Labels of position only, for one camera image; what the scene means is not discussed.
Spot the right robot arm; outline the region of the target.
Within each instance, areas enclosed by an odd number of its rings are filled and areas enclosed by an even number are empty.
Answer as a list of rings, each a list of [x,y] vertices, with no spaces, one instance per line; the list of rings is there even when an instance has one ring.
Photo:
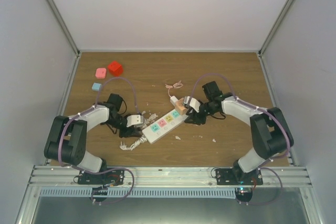
[[[188,108],[185,123],[203,125],[208,116],[221,113],[233,116],[250,127],[253,146],[232,167],[233,180],[237,184],[247,183],[262,165],[288,154],[294,140],[279,108],[258,107],[233,93],[222,93],[215,81],[203,85],[202,89],[208,99],[206,103],[190,96],[183,99],[183,105]]]

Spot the red cube plug adapter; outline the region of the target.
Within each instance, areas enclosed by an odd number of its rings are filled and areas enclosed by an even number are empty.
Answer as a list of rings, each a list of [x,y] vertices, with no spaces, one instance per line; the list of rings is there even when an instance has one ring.
[[[114,77],[118,77],[123,74],[123,66],[119,62],[113,61],[108,64],[108,71]]]

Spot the tan wooden plug adapter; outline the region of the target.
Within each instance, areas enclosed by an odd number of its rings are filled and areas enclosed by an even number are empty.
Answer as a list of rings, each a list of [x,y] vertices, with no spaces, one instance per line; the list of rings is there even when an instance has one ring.
[[[180,115],[185,115],[188,111],[188,108],[186,108],[184,106],[183,101],[184,101],[184,99],[181,98],[178,101],[176,101],[176,103],[175,103],[175,109]]]

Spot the white power strip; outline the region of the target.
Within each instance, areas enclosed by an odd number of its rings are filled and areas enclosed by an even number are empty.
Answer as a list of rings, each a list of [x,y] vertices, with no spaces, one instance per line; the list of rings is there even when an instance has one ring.
[[[184,123],[187,117],[188,116],[186,114],[181,115],[175,109],[173,109],[146,127],[142,131],[142,134],[147,142],[153,144],[160,138],[167,135],[167,133],[171,132],[179,125]]]

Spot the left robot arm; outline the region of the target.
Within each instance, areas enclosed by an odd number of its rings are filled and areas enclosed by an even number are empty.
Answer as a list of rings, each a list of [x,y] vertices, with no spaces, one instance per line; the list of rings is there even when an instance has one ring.
[[[118,130],[120,138],[140,137],[144,117],[140,113],[120,113],[123,102],[120,95],[112,93],[106,102],[98,102],[76,115],[55,117],[44,148],[44,156],[61,165],[68,164],[89,172],[90,178],[96,184],[106,182],[106,161],[87,151],[87,133],[98,125],[107,125]]]

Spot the white usb charger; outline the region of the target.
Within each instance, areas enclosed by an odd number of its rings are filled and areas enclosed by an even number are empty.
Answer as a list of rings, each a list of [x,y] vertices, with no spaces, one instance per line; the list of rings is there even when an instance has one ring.
[[[170,97],[170,102],[172,105],[175,105],[178,102],[178,98],[176,96],[171,96]]]

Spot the pink plug adapter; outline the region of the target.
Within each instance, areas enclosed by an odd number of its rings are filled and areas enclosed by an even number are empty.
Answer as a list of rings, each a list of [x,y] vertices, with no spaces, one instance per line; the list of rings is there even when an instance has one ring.
[[[95,77],[97,79],[104,79],[106,77],[106,74],[107,74],[106,68],[97,68],[96,73],[95,73]]]

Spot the blue plug adapter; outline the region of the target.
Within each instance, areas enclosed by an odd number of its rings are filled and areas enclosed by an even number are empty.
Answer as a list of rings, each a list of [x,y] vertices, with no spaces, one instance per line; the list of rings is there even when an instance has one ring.
[[[100,88],[101,88],[101,86],[102,86],[102,84],[100,84],[100,83],[93,83],[91,89],[92,89],[93,91],[99,91]]]

